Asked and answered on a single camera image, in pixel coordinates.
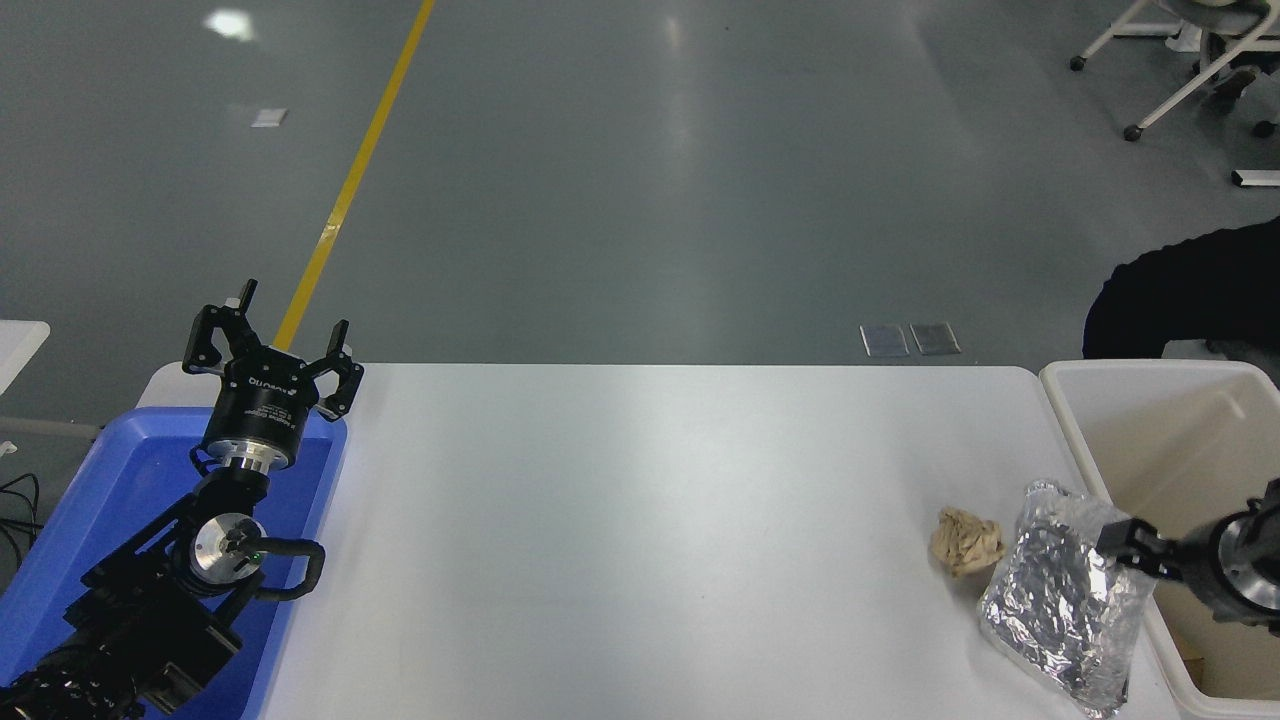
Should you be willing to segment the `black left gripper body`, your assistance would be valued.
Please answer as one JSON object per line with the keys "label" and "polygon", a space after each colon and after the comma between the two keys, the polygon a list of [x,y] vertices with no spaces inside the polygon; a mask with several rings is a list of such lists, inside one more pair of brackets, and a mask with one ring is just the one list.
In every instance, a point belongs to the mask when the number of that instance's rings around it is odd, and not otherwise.
{"label": "black left gripper body", "polygon": [[252,351],[221,372],[219,396],[202,438],[202,451],[229,457],[255,445],[271,451],[271,464],[293,464],[310,409],[317,402],[307,363],[282,351]]}

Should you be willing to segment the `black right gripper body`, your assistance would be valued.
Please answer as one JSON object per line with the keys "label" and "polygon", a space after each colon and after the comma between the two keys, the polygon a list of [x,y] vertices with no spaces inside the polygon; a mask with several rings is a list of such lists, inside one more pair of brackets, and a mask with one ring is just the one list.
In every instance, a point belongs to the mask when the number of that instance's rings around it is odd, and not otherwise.
{"label": "black right gripper body", "polygon": [[1262,605],[1254,601],[1262,574],[1260,546],[1251,529],[1261,506],[1197,527],[1178,546],[1181,580],[1217,623],[1261,624]]}

